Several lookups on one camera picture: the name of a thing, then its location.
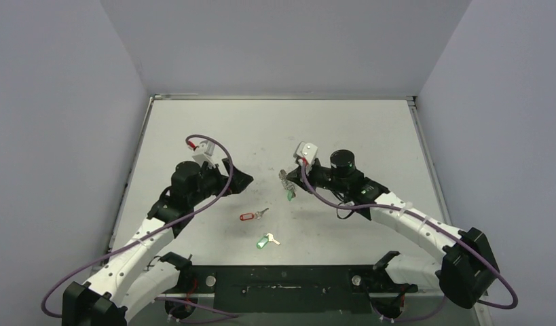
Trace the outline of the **metal keyring with red handle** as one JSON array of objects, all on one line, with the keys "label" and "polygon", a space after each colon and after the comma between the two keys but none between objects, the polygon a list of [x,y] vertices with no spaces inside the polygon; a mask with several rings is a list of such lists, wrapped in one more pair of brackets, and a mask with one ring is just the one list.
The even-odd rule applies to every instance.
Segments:
[{"label": "metal keyring with red handle", "polygon": [[284,169],[279,171],[278,177],[280,179],[283,188],[286,191],[295,193],[295,184],[287,179],[287,172]]}]

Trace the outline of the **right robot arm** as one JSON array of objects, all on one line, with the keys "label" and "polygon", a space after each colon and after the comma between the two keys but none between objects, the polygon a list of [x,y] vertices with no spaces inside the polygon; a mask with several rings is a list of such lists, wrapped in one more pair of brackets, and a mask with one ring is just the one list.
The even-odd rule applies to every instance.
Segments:
[{"label": "right robot arm", "polygon": [[322,166],[316,146],[302,143],[293,157],[297,168],[287,173],[287,181],[335,209],[357,213],[394,230],[428,254],[424,259],[398,251],[387,253],[375,265],[373,281],[378,289],[391,291],[397,285],[438,289],[457,306],[469,309],[499,276],[482,231],[464,231],[415,209],[359,171],[351,151],[335,151],[330,165]]}]

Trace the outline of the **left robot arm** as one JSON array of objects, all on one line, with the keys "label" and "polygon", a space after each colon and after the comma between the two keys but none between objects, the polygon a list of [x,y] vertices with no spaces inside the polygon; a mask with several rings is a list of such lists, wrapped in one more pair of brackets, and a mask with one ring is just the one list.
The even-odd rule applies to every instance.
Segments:
[{"label": "left robot arm", "polygon": [[160,194],[132,238],[103,257],[105,265],[83,283],[71,283],[62,296],[63,325],[127,325],[146,305],[168,289],[181,293],[192,284],[188,259],[167,253],[146,271],[151,258],[169,245],[192,220],[196,206],[243,192],[254,178],[229,158],[223,175],[207,160],[179,163],[171,184]]}]

